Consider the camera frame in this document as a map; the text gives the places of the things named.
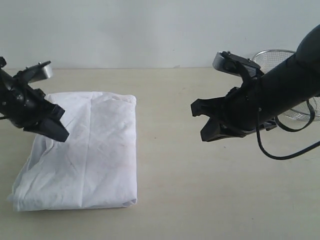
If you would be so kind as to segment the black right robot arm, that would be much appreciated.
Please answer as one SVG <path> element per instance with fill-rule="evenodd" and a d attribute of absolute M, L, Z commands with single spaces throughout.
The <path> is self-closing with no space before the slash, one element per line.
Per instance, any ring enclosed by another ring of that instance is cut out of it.
<path fill-rule="evenodd" d="M 191 104 L 194 117 L 209 118 L 200 131 L 202 141 L 243 138 L 273 128 L 275 117 L 320 94 L 320 28 L 310 31 L 293 55 L 267 73 L 227 51 L 218 52 L 212 66 L 241 77 L 242 84 L 223 97 L 197 99 Z"/>

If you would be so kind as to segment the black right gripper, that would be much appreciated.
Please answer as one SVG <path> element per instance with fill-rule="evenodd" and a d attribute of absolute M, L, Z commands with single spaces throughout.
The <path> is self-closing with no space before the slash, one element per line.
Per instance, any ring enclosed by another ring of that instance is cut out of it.
<path fill-rule="evenodd" d="M 227 138 L 244 138 L 276 117 L 271 110 L 271 100 L 263 99 L 261 67 L 249 58 L 231 53 L 242 79 L 239 87 L 233 87 L 224 97 L 195 100 L 191 105 L 193 117 L 209 117 L 200 131 L 203 142 Z"/>

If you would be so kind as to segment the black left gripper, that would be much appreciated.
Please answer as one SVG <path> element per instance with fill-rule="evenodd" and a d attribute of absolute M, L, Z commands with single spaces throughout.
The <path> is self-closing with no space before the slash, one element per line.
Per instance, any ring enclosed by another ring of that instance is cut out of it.
<path fill-rule="evenodd" d="M 15 127 L 45 136 L 58 142 L 65 142 L 69 132 L 61 123 L 65 110 L 46 100 L 40 88 L 32 88 L 26 81 L 26 67 L 15 75 L 8 74 L 7 62 L 0 58 L 0 113 L 1 120 L 9 120 Z"/>

